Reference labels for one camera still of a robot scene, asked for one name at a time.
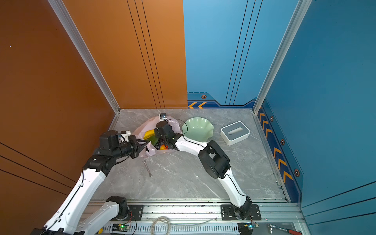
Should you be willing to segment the green leaf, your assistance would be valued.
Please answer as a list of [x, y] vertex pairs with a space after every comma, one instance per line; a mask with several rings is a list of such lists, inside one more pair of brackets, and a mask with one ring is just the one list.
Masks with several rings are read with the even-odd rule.
[[156, 138], [155, 136], [152, 136], [150, 138], [150, 142], [152, 143], [153, 146], [155, 146], [158, 143], [159, 139]]

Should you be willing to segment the red yellow mango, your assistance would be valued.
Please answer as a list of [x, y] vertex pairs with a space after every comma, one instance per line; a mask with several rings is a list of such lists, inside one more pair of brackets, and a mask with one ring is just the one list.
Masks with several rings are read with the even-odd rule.
[[159, 148], [159, 150], [167, 150], [167, 149], [168, 149], [168, 146], [166, 145], [161, 145]]

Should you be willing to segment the yellow banana bunch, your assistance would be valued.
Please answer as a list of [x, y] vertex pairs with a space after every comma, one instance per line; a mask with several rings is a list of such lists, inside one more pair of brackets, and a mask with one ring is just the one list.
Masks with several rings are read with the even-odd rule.
[[149, 141], [150, 141], [150, 138], [151, 138], [152, 136], [155, 136], [155, 131], [154, 131], [154, 129], [145, 132], [144, 140], [149, 140]]

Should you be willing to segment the pink plastic bag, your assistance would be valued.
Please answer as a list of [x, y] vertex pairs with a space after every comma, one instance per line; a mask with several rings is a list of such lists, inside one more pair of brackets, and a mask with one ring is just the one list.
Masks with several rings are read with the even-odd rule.
[[157, 138], [155, 138], [154, 129], [156, 128], [157, 123], [159, 123], [160, 121], [160, 115], [157, 117], [153, 117], [134, 131], [133, 135], [135, 135], [137, 139], [150, 140], [145, 149], [143, 149], [139, 154], [140, 157], [152, 157], [165, 153], [175, 152], [175, 150], [173, 149], [160, 150], [156, 147]]

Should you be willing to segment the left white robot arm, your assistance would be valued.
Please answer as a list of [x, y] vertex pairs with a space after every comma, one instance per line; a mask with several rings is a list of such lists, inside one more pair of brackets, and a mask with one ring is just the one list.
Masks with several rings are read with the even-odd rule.
[[129, 218], [131, 212], [126, 198], [111, 196], [83, 223], [79, 222], [92, 196], [111, 169], [129, 157], [137, 158], [148, 143], [148, 140], [137, 139], [126, 132], [103, 133], [99, 138], [98, 149], [83, 166], [80, 178], [60, 208], [42, 229], [35, 228], [31, 233], [33, 235], [95, 235], [111, 219]]

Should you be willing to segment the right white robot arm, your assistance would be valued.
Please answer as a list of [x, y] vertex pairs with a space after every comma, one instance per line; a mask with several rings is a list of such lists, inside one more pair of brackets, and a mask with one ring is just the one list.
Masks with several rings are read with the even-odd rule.
[[230, 158], [215, 141], [199, 142], [176, 133], [164, 120], [157, 123], [153, 130], [169, 149], [183, 151], [195, 155], [201, 161], [204, 170], [217, 179], [229, 196], [232, 210], [237, 218], [246, 220], [252, 217], [253, 202], [237, 183], [230, 165]]

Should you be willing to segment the light green fruit plate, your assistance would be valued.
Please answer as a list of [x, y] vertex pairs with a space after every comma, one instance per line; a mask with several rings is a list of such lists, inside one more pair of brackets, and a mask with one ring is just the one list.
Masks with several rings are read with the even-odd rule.
[[199, 142], [207, 142], [212, 138], [213, 130], [212, 123], [203, 117], [192, 117], [182, 124], [185, 137]]

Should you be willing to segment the small metal wrench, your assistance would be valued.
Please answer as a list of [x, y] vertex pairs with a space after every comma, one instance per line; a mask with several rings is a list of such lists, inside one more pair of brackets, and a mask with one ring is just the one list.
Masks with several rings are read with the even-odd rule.
[[150, 178], [153, 177], [153, 175], [152, 175], [152, 173], [151, 173], [151, 171], [150, 171], [150, 169], [149, 169], [149, 167], [148, 167], [148, 165], [147, 165], [146, 160], [143, 160], [143, 164], [144, 164], [144, 166], [145, 166], [145, 168], [146, 168], [146, 170], [147, 170], [147, 172], [148, 172], [149, 177], [150, 177]]

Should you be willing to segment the white grey tissue box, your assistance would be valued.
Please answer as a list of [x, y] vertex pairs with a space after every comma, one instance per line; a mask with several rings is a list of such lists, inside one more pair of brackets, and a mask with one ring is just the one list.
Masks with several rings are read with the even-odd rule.
[[220, 130], [220, 136], [228, 146], [232, 146], [247, 139], [249, 135], [249, 128], [241, 121], [222, 127]]

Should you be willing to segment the left green circuit board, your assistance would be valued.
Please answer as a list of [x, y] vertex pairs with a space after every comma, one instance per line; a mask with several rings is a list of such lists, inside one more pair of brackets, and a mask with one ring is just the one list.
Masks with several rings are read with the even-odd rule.
[[130, 231], [131, 226], [129, 224], [121, 223], [116, 224], [114, 223], [110, 229], [110, 234], [114, 234], [115, 232], [124, 232], [127, 233]]

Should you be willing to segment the green circuit board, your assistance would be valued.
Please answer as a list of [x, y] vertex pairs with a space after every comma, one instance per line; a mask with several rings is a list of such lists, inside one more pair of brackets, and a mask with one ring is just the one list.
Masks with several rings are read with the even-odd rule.
[[114, 234], [115, 232], [124, 232], [127, 233], [130, 231], [131, 226], [129, 224], [121, 223], [116, 224], [114, 223], [110, 229], [110, 234]]
[[238, 223], [238, 232], [240, 235], [252, 235], [253, 231], [259, 227], [257, 223]]

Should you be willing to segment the right green circuit board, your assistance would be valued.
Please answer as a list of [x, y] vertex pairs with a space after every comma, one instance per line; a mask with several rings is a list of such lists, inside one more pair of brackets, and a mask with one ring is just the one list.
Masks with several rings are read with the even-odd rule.
[[259, 227], [257, 223], [238, 223], [238, 232], [240, 235], [252, 235], [253, 231]]

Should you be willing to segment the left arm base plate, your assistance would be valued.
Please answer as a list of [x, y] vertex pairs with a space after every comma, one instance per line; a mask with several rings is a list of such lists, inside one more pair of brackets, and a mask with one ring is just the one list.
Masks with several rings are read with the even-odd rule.
[[144, 212], [144, 205], [136, 204], [136, 205], [127, 205], [126, 207], [120, 207], [119, 213], [114, 217], [113, 221], [128, 221], [128, 220], [136, 220], [140, 221], [142, 219]]

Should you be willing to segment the aluminium front rail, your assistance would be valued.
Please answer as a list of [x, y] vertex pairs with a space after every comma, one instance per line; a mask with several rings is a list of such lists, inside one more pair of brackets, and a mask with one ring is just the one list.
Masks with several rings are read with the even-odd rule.
[[[83, 223], [89, 216], [100, 209], [105, 202], [89, 202], [79, 222]], [[140, 221], [113, 221], [110, 220], [95, 235], [109, 233], [114, 223], [129, 224], [130, 231], [115, 232], [124, 235], [148, 234], [239, 234], [238, 223], [257, 223], [253, 235], [262, 231], [269, 233], [268, 224], [292, 229], [308, 235], [309, 229], [303, 218], [300, 208], [295, 203], [261, 202], [259, 206], [261, 221], [253, 220], [222, 220], [221, 205], [229, 205], [227, 200], [197, 200], [197, 201], [142, 201], [132, 200], [127, 205], [144, 205], [144, 212]]]

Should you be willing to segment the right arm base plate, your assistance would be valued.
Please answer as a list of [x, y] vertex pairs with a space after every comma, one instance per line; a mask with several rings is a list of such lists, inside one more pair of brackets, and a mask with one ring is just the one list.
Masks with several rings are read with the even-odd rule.
[[231, 204], [221, 205], [220, 209], [222, 220], [262, 220], [261, 212], [257, 204], [253, 204], [250, 208], [246, 209], [239, 209]]

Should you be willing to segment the red handled tool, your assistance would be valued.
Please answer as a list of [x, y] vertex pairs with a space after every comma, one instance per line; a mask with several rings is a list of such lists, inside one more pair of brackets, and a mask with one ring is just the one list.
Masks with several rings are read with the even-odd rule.
[[273, 234], [274, 230], [279, 230], [279, 231], [283, 231], [285, 233], [289, 233], [291, 235], [302, 235], [301, 232], [298, 232], [298, 231], [295, 231], [295, 230], [292, 230], [292, 229], [288, 229], [288, 228], [282, 228], [282, 227], [279, 227], [279, 226], [276, 226], [276, 225], [273, 225], [273, 224], [268, 224], [267, 226], [269, 228], [270, 234]]

